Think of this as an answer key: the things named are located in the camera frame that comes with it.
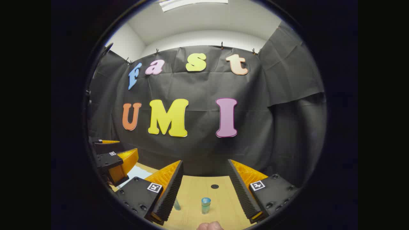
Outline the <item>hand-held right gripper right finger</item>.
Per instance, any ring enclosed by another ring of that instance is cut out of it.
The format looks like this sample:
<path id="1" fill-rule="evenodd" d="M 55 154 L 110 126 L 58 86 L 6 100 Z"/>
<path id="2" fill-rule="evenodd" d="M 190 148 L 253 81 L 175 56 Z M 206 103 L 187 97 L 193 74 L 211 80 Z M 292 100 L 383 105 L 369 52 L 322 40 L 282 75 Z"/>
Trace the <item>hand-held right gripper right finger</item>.
<path id="1" fill-rule="evenodd" d="M 232 159 L 227 160 L 227 172 L 244 215 L 251 224 L 274 216 L 299 190 L 278 174 L 266 176 Z"/>

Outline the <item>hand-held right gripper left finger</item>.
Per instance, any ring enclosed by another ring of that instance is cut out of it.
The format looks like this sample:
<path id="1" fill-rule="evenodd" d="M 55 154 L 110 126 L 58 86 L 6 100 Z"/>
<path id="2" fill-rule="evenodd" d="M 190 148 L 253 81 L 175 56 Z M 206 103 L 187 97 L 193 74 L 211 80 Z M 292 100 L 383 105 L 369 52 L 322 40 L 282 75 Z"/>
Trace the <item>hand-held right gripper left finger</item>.
<path id="1" fill-rule="evenodd" d="M 133 215 L 162 226 L 176 201 L 183 173 L 183 161 L 178 160 L 146 179 L 134 177 L 115 194 Z"/>

